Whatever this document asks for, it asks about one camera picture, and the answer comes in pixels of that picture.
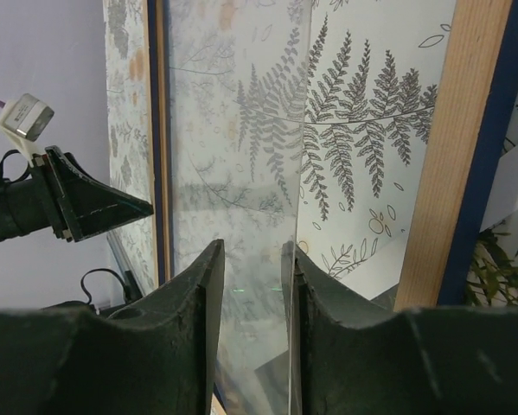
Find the wooden picture frame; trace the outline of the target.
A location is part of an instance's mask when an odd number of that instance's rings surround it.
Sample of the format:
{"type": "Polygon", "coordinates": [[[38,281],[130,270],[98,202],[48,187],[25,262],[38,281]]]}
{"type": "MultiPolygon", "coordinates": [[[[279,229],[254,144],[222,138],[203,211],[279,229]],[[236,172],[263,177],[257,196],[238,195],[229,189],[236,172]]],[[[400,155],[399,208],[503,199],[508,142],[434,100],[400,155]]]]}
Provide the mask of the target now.
{"type": "MultiPolygon", "coordinates": [[[[151,1],[159,58],[161,137],[171,172],[165,3],[151,1]]],[[[453,1],[432,127],[402,251],[399,308],[456,303],[482,225],[508,118],[518,109],[518,1],[453,1]]]]}

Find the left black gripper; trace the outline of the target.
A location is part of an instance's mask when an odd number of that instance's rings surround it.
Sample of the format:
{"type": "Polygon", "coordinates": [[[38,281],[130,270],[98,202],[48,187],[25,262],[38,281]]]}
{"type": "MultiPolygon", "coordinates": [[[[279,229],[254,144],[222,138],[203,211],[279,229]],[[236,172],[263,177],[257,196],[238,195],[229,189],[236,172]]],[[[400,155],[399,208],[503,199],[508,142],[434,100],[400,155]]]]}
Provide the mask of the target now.
{"type": "Polygon", "coordinates": [[[35,155],[23,173],[5,176],[0,161],[0,243],[50,227],[54,235],[79,242],[154,214],[152,205],[88,175],[70,152],[57,146],[35,155]]]}

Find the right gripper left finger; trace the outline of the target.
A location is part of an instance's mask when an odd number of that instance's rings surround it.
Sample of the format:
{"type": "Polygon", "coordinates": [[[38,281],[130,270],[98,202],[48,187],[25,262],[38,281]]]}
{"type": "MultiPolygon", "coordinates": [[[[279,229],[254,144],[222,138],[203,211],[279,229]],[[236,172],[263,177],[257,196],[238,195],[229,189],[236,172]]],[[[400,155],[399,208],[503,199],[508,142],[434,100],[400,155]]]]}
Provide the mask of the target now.
{"type": "Polygon", "coordinates": [[[159,289],[98,316],[0,310],[0,414],[207,414],[225,247],[212,241],[159,289]]]}

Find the clear acrylic sheet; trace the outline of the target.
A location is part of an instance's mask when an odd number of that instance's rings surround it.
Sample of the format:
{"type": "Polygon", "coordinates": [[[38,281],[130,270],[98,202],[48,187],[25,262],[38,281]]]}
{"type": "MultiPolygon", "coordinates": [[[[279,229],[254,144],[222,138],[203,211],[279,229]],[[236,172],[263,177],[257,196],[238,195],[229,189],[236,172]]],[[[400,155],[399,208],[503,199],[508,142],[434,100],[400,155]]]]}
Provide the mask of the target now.
{"type": "Polygon", "coordinates": [[[174,267],[223,240],[218,394],[229,414],[286,414],[311,4],[166,7],[174,267]]]}

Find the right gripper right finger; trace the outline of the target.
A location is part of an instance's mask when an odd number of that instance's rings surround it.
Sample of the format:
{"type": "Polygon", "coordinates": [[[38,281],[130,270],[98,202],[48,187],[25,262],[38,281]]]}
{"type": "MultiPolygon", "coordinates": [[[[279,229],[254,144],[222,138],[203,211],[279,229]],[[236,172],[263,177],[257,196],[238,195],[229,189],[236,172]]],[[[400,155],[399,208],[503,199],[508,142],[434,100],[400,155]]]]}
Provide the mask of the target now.
{"type": "Polygon", "coordinates": [[[518,307],[385,310],[283,247],[293,414],[518,414],[518,307]]]}

